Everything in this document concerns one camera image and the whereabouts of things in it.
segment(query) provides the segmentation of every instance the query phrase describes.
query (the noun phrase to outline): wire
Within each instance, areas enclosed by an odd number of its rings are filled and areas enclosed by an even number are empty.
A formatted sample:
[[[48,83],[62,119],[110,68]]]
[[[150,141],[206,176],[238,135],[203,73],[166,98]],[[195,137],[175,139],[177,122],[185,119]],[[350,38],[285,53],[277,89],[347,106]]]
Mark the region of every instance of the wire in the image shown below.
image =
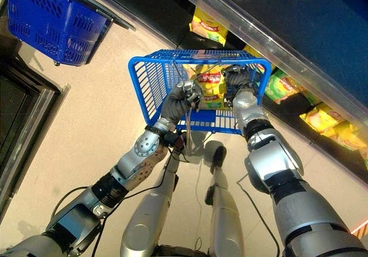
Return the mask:
[[[51,213],[51,219],[55,217],[56,211],[58,210],[60,204],[62,204],[64,199],[66,199],[71,193],[73,193],[75,191],[78,191],[78,190],[86,189],[87,187],[88,186],[77,187],[77,188],[74,188],[74,189],[70,190],[68,193],[66,193],[65,196],[61,198],[61,200],[56,204],[55,208],[53,209],[53,211]]]
[[[238,133],[238,135],[240,135],[241,137],[245,138],[244,135],[242,135],[241,133]]]
[[[202,219],[202,205],[201,205],[200,199],[198,198],[198,184],[200,182],[202,163],[203,163],[203,161],[201,160],[201,162],[200,162],[200,168],[198,170],[198,177],[197,177],[197,181],[196,181],[196,184],[195,184],[195,198],[197,200],[198,206],[200,207],[200,216],[198,218],[197,229],[195,230],[195,237],[197,238],[197,240],[195,241],[195,244],[194,244],[194,249],[195,250],[196,250],[196,247],[197,247],[198,239],[201,240],[201,247],[202,247],[202,238],[200,236],[198,236],[198,232],[200,230],[200,225],[201,225],[201,219]]]
[[[258,216],[259,216],[260,220],[262,221],[262,223],[263,223],[264,227],[266,227],[267,231],[269,232],[269,234],[271,235],[272,239],[273,239],[273,240],[274,240],[274,242],[275,242],[275,245],[276,245],[276,247],[277,247],[277,254],[276,254],[276,257],[279,257],[279,255],[280,255],[280,246],[279,246],[279,244],[278,244],[278,242],[277,242],[277,240],[276,240],[276,238],[275,238],[274,234],[272,233],[272,231],[270,230],[269,226],[266,224],[265,220],[263,219],[262,215],[260,214],[260,212],[259,212],[259,210],[258,210],[257,206],[255,205],[255,203],[254,203],[254,201],[253,201],[252,197],[249,195],[249,193],[248,193],[248,192],[247,192],[247,191],[242,187],[242,185],[240,184],[240,182],[241,182],[244,178],[246,178],[247,176],[248,176],[248,174],[246,174],[245,176],[243,176],[241,179],[239,179],[239,180],[236,182],[236,184],[238,184],[238,185],[239,185],[239,187],[241,188],[241,190],[242,190],[242,191],[243,191],[243,192],[248,196],[249,200],[250,200],[250,201],[251,201],[251,203],[253,204],[253,207],[254,207],[254,209],[256,210],[256,212],[257,212],[257,214],[258,214]]]
[[[194,250],[201,250],[201,247],[202,247],[202,238],[201,237],[198,237],[197,238],[197,241],[195,241]]]
[[[170,155],[171,155],[171,157],[172,157],[174,160],[179,161],[179,162],[184,162],[184,163],[190,163],[190,161],[188,161],[188,160],[185,158],[185,155],[183,154],[183,152],[180,152],[180,154],[181,154],[181,155],[183,155],[184,160],[180,160],[180,158],[179,158],[179,159],[177,159],[175,156],[173,156],[173,152],[170,150],[170,148],[168,148],[168,151],[170,152]]]
[[[173,159],[175,159],[175,160],[177,160],[177,161],[181,161],[181,160],[178,160],[178,159],[176,159],[174,156],[173,156],[173,152],[172,151],[170,151],[170,149],[168,148],[168,150],[169,150],[169,152],[170,152],[170,157],[168,158],[168,161],[167,161],[167,164],[170,162],[170,159],[171,158],[173,158]],[[100,232],[99,232],[99,234],[98,234],[98,237],[97,237],[97,241],[96,241],[96,243],[95,243],[95,245],[94,245],[94,247],[93,247],[93,252],[92,252],[92,255],[91,255],[91,257],[94,257],[95,256],[95,254],[96,254],[96,250],[97,250],[97,247],[98,247],[98,244],[99,244],[99,241],[100,241],[100,239],[101,239],[101,236],[102,236],[102,233],[103,233],[103,231],[104,231],[104,228],[105,228],[105,224],[106,224],[106,220],[115,212],[115,210],[116,209],[118,209],[118,207],[120,206],[120,204],[124,201],[124,200],[127,200],[128,198],[132,198],[132,197],[134,197],[134,196],[136,196],[136,195],[138,195],[138,194],[141,194],[141,193],[143,193],[143,192],[145,192],[145,191],[148,191],[148,190],[152,190],[152,189],[155,189],[155,188],[158,188],[158,187],[160,187],[161,185],[162,185],[162,183],[163,183],[163,180],[164,180],[164,178],[165,178],[165,174],[166,174],[166,171],[167,171],[167,167],[168,166],[166,166],[165,167],[165,170],[164,170],[164,172],[163,172],[163,175],[162,175],[162,179],[161,179],[161,182],[160,182],[160,184],[158,184],[158,185],[156,185],[156,186],[153,186],[153,187],[150,187],[150,188],[146,188],[146,189],[143,189],[142,191],[139,191],[139,192],[137,192],[137,193],[134,193],[134,194],[132,194],[132,195],[130,195],[130,196],[128,196],[128,197],[124,197],[116,206],[115,206],[115,208],[103,219],[103,222],[102,222],[102,227],[101,227],[101,230],[100,230]]]

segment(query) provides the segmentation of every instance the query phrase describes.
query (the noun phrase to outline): blue shopping basket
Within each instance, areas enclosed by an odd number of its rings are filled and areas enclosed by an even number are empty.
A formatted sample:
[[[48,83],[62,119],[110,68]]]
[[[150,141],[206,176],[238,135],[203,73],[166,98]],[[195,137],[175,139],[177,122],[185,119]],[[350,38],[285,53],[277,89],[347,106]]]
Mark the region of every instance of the blue shopping basket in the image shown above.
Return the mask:
[[[111,22],[77,0],[8,0],[13,35],[55,62],[81,66]]]
[[[188,80],[183,64],[261,65],[264,68],[264,73],[256,92],[258,105],[261,105],[263,93],[271,75],[271,64],[267,60],[255,58],[244,51],[160,50],[145,57],[133,57],[128,64],[129,73],[145,122],[148,125],[157,122],[166,95],[177,85],[181,77]],[[240,133],[240,130],[235,126],[232,111],[200,110],[198,113],[192,111],[190,121],[190,128],[193,131]],[[183,117],[177,125],[177,129],[185,128]]]

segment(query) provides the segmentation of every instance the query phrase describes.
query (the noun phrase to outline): green snack package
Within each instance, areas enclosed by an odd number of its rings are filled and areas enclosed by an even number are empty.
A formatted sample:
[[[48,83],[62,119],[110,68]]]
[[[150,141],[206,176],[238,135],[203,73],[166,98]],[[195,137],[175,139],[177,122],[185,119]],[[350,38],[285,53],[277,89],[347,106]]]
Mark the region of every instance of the green snack package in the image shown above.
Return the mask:
[[[280,104],[282,100],[303,90],[302,86],[279,69],[270,77],[264,93],[275,103]]]

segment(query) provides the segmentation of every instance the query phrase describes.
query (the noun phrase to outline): beige floor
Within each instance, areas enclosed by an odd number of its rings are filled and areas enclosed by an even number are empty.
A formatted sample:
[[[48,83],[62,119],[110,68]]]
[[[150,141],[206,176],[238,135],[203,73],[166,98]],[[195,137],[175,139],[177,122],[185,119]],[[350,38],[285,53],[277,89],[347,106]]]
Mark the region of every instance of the beige floor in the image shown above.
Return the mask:
[[[33,68],[61,88],[70,88],[0,226],[0,248],[42,232],[62,195],[74,187],[94,183],[131,148],[145,123],[127,62],[132,56],[161,48],[165,45],[143,30],[132,32],[118,26],[111,28],[92,62],[86,66],[55,67],[49,58],[23,46],[21,54]],[[273,118],[271,121],[299,153],[304,162],[305,179],[326,197],[348,227],[352,229],[367,219],[368,186],[287,126]],[[246,173],[247,150],[243,138],[218,133],[210,139],[221,141],[228,149],[224,171],[240,210],[247,256],[275,256],[275,245],[269,234],[246,195],[235,184]],[[202,166],[198,184],[201,200],[211,178],[206,164]],[[157,165],[151,177],[137,189],[150,187],[161,167],[162,163]],[[180,165],[179,183],[160,243],[193,248],[199,212],[195,198],[198,170],[198,164]],[[248,179],[242,185],[278,237],[269,196],[257,192]],[[138,195],[127,200],[110,217],[97,256],[118,256],[121,235],[140,199]],[[211,208],[204,202],[202,208],[200,236],[202,250],[206,251]],[[91,247],[85,256],[90,254]]]

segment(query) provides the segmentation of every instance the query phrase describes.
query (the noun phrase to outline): snack bag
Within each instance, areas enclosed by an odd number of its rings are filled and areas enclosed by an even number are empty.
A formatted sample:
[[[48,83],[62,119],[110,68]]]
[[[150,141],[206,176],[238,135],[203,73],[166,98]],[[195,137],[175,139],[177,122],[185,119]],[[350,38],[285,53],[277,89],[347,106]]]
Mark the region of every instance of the snack bag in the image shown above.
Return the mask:
[[[253,49],[249,45],[246,45],[243,50],[248,52],[249,54],[251,54],[254,57],[263,57],[257,50]],[[271,71],[274,71],[275,68],[276,68],[276,66],[273,63],[271,63]],[[262,74],[265,73],[265,69],[260,64],[257,64],[257,69]]]
[[[203,96],[199,105],[200,109],[222,109],[228,110],[224,107],[224,94],[226,93],[225,78],[221,74],[223,68],[229,65],[215,66],[208,72],[201,75],[211,64],[183,64],[187,71],[188,78],[194,80],[198,75],[196,82],[202,88]]]
[[[366,165],[368,170],[368,147],[359,149],[359,153],[361,154],[364,164]]]
[[[316,106],[319,103],[322,103],[322,101],[314,96],[311,92],[309,91],[302,91],[301,94],[303,94],[303,96],[308,100],[308,102],[312,105],[312,106]]]
[[[264,93],[275,103],[280,104],[282,100],[303,90],[304,88],[293,78],[279,69],[275,74],[271,75]]]
[[[358,129],[348,121],[344,121],[326,130],[322,135],[329,137],[339,145],[351,151],[368,147],[368,145],[359,138]]]
[[[202,37],[225,45],[228,30],[198,7],[195,7],[189,29]]]
[[[336,126],[344,118],[325,103],[321,103],[310,112],[299,115],[300,118],[319,133]]]

